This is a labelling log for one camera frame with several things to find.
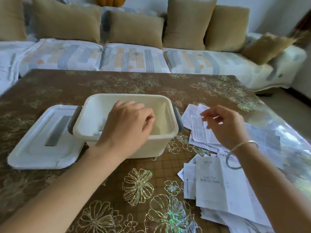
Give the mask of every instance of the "gray handle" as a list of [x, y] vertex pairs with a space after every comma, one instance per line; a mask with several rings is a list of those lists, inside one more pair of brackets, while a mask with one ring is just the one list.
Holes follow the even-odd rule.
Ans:
[[72, 132], [73, 126], [75, 125], [75, 123], [76, 123], [76, 121], [77, 121], [77, 119], [78, 119], [78, 117], [80, 115], [80, 112], [81, 112], [82, 108], [83, 107], [81, 105], [78, 105], [78, 107], [76, 108], [76, 111], [73, 113], [73, 116], [71, 117], [71, 120], [68, 123], [67, 128], [68, 128], [68, 132], [71, 135], [73, 135], [73, 132]]
[[179, 110], [177, 109], [176, 106], [173, 106], [173, 110], [174, 110], [174, 114], [175, 114], [176, 121], [178, 124], [178, 132], [181, 133], [183, 128], [184, 128], [184, 125], [183, 125], [183, 122], [181, 121], [181, 116], [180, 116]]

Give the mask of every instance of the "white wall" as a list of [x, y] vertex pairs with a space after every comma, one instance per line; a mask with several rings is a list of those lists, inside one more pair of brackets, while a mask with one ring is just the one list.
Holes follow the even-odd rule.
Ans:
[[292, 87], [311, 99], [311, 44], [306, 48], [307, 59], [304, 67], [297, 73]]
[[[95, 0], [73, 0], [76, 2], [89, 2], [95, 3]], [[124, 7], [141, 8], [154, 11], [167, 11], [168, 0], [126, 0]], [[249, 32], [265, 33], [267, 31], [275, 32], [276, 27], [280, 24], [281, 18], [286, 21], [290, 19], [290, 23], [286, 23], [286, 30], [290, 30], [299, 19], [301, 19], [301, 13], [307, 12], [308, 3], [311, 0], [300, 0], [296, 5], [296, 8], [291, 8], [293, 11], [299, 12], [283, 14], [289, 5], [293, 5], [296, 0], [217, 0], [218, 5], [228, 6], [243, 6], [251, 9], [250, 18], [248, 24]]]

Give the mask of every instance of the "person's left hand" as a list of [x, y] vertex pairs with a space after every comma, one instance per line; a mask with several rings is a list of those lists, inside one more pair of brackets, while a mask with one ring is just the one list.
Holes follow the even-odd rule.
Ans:
[[117, 101], [96, 146], [112, 149], [122, 159], [126, 159], [145, 144], [155, 119], [153, 110], [145, 108], [142, 103]]

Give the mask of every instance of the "tile floor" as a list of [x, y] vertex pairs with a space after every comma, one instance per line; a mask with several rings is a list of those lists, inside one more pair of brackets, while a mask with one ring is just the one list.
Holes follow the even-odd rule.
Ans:
[[260, 97], [276, 114], [311, 143], [311, 108], [282, 89], [269, 89], [257, 93], [273, 93]]

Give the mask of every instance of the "brown cushion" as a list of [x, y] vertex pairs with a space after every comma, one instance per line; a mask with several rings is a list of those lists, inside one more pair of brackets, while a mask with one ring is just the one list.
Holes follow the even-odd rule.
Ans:
[[296, 41], [297, 39], [266, 33], [256, 42], [244, 48], [241, 54], [257, 65], [264, 65]]
[[26, 38], [21, 0], [0, 0], [0, 41], [25, 41]]
[[55, 0], [33, 0], [40, 38], [100, 43], [101, 8], [66, 5]]
[[108, 11], [109, 42], [153, 46], [162, 49], [164, 19], [124, 11]]
[[245, 41], [249, 8], [216, 6], [208, 25], [206, 50], [238, 52]]
[[204, 35], [217, 0], [169, 0], [163, 46], [205, 50]]

